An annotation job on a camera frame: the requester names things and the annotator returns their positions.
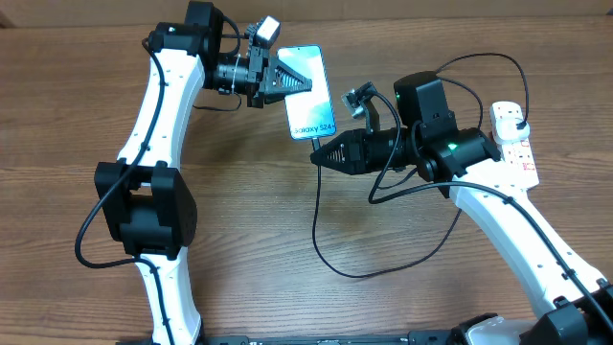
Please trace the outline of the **blue Galaxy smartphone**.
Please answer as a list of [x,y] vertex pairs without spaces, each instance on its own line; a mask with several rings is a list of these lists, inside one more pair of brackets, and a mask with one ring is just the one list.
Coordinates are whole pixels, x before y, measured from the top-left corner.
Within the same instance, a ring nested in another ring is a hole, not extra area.
[[309,91],[288,95],[284,99],[291,138],[306,140],[333,135],[336,123],[321,47],[282,47],[278,50],[278,58],[312,82]]

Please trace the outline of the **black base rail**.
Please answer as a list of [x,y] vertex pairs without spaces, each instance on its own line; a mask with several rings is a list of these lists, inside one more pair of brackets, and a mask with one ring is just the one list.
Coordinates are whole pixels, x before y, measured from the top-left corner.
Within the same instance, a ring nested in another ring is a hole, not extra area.
[[227,335],[204,337],[196,344],[208,345],[420,345],[420,344],[551,344],[531,321],[505,319],[486,313],[469,319],[449,330],[410,331],[407,334],[325,335],[289,337],[248,337]]

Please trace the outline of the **white charger plug adapter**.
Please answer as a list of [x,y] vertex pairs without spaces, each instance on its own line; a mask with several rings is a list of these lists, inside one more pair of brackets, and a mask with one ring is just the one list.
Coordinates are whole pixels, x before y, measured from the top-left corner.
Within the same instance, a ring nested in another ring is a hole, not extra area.
[[497,119],[492,130],[494,141],[499,145],[507,145],[527,139],[531,128],[528,124],[519,127],[521,124],[516,119]]

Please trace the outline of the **cardboard backdrop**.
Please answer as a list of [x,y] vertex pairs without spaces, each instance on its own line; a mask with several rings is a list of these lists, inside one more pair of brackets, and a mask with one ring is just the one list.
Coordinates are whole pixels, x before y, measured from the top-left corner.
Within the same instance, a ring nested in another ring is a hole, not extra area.
[[[231,19],[285,21],[584,16],[612,11],[612,0],[218,0]],[[6,28],[90,27],[181,22],[186,0],[1,0]]]

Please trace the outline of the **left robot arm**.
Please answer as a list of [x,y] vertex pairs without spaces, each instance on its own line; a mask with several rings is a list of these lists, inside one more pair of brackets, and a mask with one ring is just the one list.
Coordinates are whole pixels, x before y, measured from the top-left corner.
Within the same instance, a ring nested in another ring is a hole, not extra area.
[[266,16],[237,41],[247,54],[221,50],[232,21],[211,2],[192,1],[181,23],[160,22],[143,40],[149,55],[148,86],[135,126],[113,162],[95,170],[99,202],[112,239],[125,251],[122,265],[136,265],[153,319],[148,344],[203,344],[188,269],[188,247],[197,225],[195,200],[180,172],[182,147],[200,90],[238,97],[262,108],[308,91],[309,78],[270,50],[280,22]]

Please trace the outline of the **white power strip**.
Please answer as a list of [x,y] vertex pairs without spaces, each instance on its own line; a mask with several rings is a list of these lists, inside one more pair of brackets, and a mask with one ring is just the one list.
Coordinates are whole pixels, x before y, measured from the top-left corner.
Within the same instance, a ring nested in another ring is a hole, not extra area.
[[[492,129],[497,119],[516,119],[517,123],[524,120],[521,106],[509,101],[493,103],[489,109],[489,117]],[[529,137],[512,144],[499,145],[496,143],[496,145],[503,159],[518,170],[518,179],[523,189],[529,190],[539,184]]]

